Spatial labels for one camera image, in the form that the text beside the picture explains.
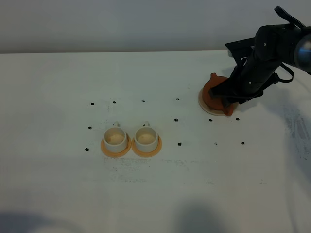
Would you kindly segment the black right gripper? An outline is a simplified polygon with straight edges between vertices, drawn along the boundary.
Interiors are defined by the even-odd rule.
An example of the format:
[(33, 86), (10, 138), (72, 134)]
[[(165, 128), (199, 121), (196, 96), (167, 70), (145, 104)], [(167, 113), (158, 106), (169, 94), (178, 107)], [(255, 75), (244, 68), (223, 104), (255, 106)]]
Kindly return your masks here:
[(236, 110), (239, 104), (263, 94), (264, 84), (279, 66), (279, 60), (260, 59), (262, 46), (256, 48), (254, 38), (226, 43), (225, 46), (236, 66), (229, 78), (210, 78), (209, 96), (211, 99), (221, 98), (223, 110)]

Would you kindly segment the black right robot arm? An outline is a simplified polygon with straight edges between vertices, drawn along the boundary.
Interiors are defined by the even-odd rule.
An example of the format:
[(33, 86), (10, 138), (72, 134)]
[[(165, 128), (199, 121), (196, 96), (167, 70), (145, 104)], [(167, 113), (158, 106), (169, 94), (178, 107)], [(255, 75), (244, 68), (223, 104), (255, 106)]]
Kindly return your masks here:
[(232, 104), (243, 104), (263, 95), (269, 86), (287, 83), (276, 74), (282, 67), (291, 76), (288, 66), (311, 72), (311, 29), (291, 24), (268, 25), (258, 29), (254, 38), (227, 43), (226, 48), (236, 61), (229, 78), (211, 75), (203, 100), (211, 109), (229, 114)]

